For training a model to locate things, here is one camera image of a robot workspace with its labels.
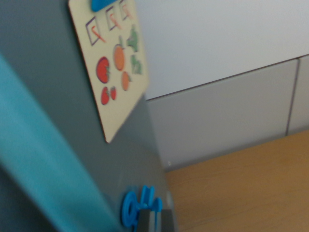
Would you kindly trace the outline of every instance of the blue magnet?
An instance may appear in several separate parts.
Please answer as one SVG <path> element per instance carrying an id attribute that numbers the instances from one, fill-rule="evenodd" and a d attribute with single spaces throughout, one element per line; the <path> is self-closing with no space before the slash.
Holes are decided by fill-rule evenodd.
<path id="1" fill-rule="evenodd" d="M 143 186 L 141 191 L 140 203 L 137 202 L 137 197 L 135 192 L 128 192 L 124 202 L 122 204 L 121 220 L 125 227 L 135 227 L 137 228 L 139 220 L 139 212 L 141 209 L 150 209 L 155 212 L 155 228 L 157 228 L 157 213 L 162 211 L 163 203 L 161 198 L 154 198 L 154 187 L 150 188 Z"/>
<path id="2" fill-rule="evenodd" d="M 97 12 L 97 11 L 103 9 L 104 7 L 112 4 L 115 1 L 116 0 L 92 0 L 91 1 L 91 9 L 94 12 Z"/>

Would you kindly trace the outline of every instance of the wooden floor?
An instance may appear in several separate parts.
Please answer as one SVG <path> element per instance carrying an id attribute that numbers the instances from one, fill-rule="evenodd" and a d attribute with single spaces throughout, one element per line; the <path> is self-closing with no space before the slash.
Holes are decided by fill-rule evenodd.
<path id="1" fill-rule="evenodd" d="M 167 179 L 181 232 L 309 232 L 309 131 Z"/>

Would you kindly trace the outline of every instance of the strawberry illustration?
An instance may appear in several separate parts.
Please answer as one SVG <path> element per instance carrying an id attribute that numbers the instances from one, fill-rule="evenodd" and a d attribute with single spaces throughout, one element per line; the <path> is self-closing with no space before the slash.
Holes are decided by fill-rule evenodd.
<path id="1" fill-rule="evenodd" d="M 110 100 L 110 95 L 108 93 L 108 88 L 104 87 L 101 94 L 101 103 L 103 105 L 106 105 L 108 101 Z"/>
<path id="2" fill-rule="evenodd" d="M 112 87 L 112 88 L 111 88 L 111 98 L 112 98 L 113 100 L 116 99 L 116 87 Z"/>

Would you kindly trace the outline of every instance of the teal door edge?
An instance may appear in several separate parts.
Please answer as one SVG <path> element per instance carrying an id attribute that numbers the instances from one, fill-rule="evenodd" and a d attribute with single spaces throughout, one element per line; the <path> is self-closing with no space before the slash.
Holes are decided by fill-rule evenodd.
<path id="1" fill-rule="evenodd" d="M 59 231 L 121 230 L 74 151 L 1 54 L 0 165 Z"/>

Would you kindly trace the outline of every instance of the checkbox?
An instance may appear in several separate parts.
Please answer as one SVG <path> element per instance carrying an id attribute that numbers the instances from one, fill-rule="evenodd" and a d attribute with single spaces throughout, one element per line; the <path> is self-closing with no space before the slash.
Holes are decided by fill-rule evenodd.
<path id="1" fill-rule="evenodd" d="M 119 2 L 119 7 L 120 7 L 120 15 L 122 20 L 125 20 L 127 18 L 127 14 L 125 12 L 125 10 L 127 9 L 127 4 L 126 4 L 126 0 L 121 0 Z"/>
<path id="2" fill-rule="evenodd" d="M 113 30 L 117 26 L 115 10 L 113 6 L 106 10 L 106 18 L 109 30 Z"/>
<path id="3" fill-rule="evenodd" d="M 99 37 L 97 35 L 100 35 L 96 17 L 93 17 L 89 22 L 86 23 L 86 29 L 91 46 L 93 46 L 99 40 Z"/>

